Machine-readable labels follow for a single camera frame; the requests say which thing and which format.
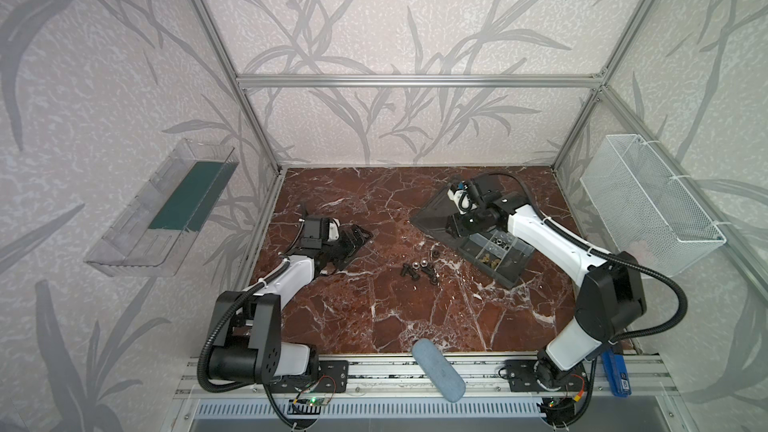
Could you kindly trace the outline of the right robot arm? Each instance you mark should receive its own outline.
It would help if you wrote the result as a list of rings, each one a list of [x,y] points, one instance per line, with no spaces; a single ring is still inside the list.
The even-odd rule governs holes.
[[[612,345],[672,330],[686,317],[689,301],[672,278],[643,266],[627,252],[597,247],[545,215],[528,187],[505,194],[491,172],[451,185],[447,196],[456,206],[447,229],[455,237],[480,232],[512,235],[547,257],[577,286],[573,319],[537,356],[540,375],[560,378]],[[668,287],[677,300],[672,316],[659,325],[632,329],[647,311],[644,277]]]

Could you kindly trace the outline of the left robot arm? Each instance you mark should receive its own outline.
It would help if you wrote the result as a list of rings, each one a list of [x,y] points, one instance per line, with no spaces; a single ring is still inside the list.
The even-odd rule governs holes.
[[[320,379],[316,348],[282,340],[282,310],[304,287],[349,266],[373,234],[325,216],[300,221],[280,264],[243,290],[216,299],[197,361],[199,386],[224,393],[286,381],[311,385]]]

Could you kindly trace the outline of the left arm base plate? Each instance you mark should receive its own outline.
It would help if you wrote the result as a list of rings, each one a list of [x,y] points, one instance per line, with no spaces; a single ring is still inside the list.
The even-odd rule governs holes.
[[[310,373],[299,376],[282,376],[271,384],[273,392],[339,394],[347,389],[350,363],[346,360],[321,359],[316,366],[310,365]]]

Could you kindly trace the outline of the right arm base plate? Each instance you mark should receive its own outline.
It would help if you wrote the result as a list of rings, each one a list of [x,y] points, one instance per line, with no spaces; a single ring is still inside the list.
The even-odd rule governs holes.
[[[575,394],[586,388],[588,373],[581,364],[568,372],[538,359],[506,360],[498,375],[512,392]]]

